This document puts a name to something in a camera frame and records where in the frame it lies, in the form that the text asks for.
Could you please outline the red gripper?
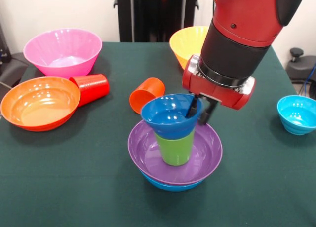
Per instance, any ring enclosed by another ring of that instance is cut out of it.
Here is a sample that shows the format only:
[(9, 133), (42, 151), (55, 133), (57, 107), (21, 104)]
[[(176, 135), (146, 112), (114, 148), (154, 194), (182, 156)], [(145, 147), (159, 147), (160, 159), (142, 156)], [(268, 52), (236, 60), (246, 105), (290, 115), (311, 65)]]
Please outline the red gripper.
[(239, 88), (229, 88), (215, 84), (198, 71), (198, 60), (198, 55), (192, 55), (186, 64), (182, 76), (182, 86), (195, 94), (185, 118), (191, 118), (197, 113), (198, 95), (211, 98), (207, 99), (209, 104), (198, 121), (199, 125), (206, 125), (219, 102), (221, 105), (235, 110), (241, 109), (252, 96), (256, 80), (253, 77), (249, 77)]

